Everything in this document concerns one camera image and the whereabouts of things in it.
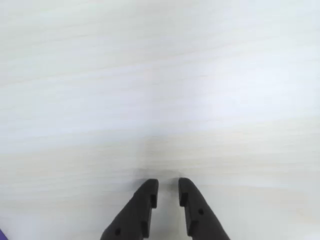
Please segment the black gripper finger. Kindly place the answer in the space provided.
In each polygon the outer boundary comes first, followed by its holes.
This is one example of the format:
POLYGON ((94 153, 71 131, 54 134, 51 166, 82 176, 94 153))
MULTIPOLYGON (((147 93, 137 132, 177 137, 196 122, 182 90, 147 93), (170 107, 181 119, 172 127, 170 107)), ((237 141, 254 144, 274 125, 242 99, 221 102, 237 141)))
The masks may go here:
POLYGON ((147 179, 104 230, 101 240, 144 240, 150 236, 152 210, 158 203, 159 181, 147 179))
POLYGON ((189 178, 178 179, 178 192, 189 237, 193 240, 230 240, 204 196, 189 178))

